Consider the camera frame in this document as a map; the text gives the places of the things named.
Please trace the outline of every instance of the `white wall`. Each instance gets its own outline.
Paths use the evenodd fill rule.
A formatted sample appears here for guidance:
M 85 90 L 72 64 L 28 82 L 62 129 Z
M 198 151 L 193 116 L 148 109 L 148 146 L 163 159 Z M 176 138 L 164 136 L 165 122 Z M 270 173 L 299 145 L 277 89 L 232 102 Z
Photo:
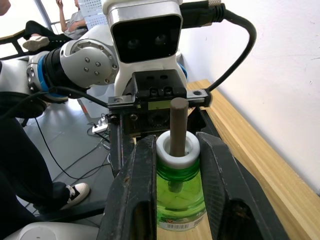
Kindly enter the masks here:
M 293 169 L 320 193 L 319 0 L 223 0 L 250 20 L 257 41 L 220 87 Z M 248 41 L 227 21 L 183 30 L 179 48 L 189 80 L 215 81 Z

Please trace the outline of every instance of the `green bottle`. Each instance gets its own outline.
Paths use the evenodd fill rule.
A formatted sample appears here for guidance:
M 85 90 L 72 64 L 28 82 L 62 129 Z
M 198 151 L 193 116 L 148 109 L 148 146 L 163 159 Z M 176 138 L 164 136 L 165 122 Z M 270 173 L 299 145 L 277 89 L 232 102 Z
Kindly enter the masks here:
M 197 226 L 206 213 L 200 174 L 200 145 L 187 132 L 185 156 L 170 152 L 170 131 L 157 140 L 157 225 L 170 231 L 186 231 Z

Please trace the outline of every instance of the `bottle label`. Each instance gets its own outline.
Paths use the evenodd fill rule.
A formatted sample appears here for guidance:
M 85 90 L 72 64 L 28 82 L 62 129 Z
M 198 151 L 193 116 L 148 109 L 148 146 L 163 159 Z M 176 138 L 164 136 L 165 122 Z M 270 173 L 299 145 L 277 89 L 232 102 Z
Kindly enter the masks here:
M 170 230 L 170 231 L 186 231 L 189 229 L 194 228 L 195 226 L 197 226 L 202 219 L 204 218 L 204 215 L 202 215 L 201 217 L 197 218 L 194 221 L 190 221 L 190 222 L 185 222 L 185 223 L 174 223 L 174 222 L 159 222 L 159 227 L 165 230 Z

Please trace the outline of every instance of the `gray floor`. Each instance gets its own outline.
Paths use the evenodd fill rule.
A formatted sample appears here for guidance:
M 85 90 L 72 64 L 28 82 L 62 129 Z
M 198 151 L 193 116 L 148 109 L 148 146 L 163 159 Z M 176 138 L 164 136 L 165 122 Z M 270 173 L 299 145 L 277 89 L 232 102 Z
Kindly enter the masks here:
M 98 118 L 92 119 L 85 115 L 78 102 L 73 99 L 66 104 L 51 104 L 37 120 L 53 156 L 63 169 L 92 150 L 101 140 L 87 135 L 87 129 L 90 127 L 88 123 L 97 123 Z M 55 182 L 60 181 L 67 185 L 74 183 L 74 179 L 61 173 L 62 171 L 50 156 L 36 121 L 30 119 L 24 130 L 45 159 L 51 178 L 56 178 Z M 105 164 L 108 163 L 106 160 L 108 153 L 100 144 L 96 150 L 73 165 L 67 172 L 72 177 L 79 178 L 89 170 L 100 166 L 104 161 Z M 95 175 L 77 181 L 77 183 L 87 183 L 91 188 L 89 197 L 83 203 L 106 200 L 113 179 L 111 167 L 107 165 L 103 166 Z M 24 206 L 28 204 L 22 199 L 20 201 Z M 27 209 L 31 212 L 35 210 L 32 204 L 29 204 Z M 80 220 L 78 223 L 97 226 L 100 225 L 101 217 L 101 215 L 90 217 Z

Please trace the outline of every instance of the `white ring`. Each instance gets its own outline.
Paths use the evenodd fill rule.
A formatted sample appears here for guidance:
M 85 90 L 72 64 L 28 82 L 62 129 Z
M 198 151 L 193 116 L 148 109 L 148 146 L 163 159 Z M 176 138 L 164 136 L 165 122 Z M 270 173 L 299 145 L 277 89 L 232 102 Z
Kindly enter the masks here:
M 185 156 L 175 157 L 170 154 L 170 131 L 161 134 L 156 141 L 156 153 L 159 160 L 172 169 L 186 169 L 191 167 L 199 158 L 200 143 L 195 135 L 186 132 Z

